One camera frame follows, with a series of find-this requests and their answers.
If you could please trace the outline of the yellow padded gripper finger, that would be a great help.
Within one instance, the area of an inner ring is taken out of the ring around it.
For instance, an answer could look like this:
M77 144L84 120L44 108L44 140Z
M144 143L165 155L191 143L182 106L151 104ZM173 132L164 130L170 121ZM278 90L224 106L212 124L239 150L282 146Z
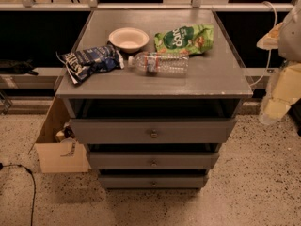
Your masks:
M289 61L273 74L261 102L259 120L271 125L280 121L291 106L301 99L301 63Z

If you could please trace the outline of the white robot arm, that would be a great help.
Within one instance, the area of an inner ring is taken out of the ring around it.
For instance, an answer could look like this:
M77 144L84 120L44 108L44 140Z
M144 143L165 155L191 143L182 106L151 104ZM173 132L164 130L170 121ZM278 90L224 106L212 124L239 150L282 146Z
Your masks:
M301 99L301 1L284 20L257 42L263 50L278 49L285 66L273 74L261 102L260 122L270 125L280 121Z

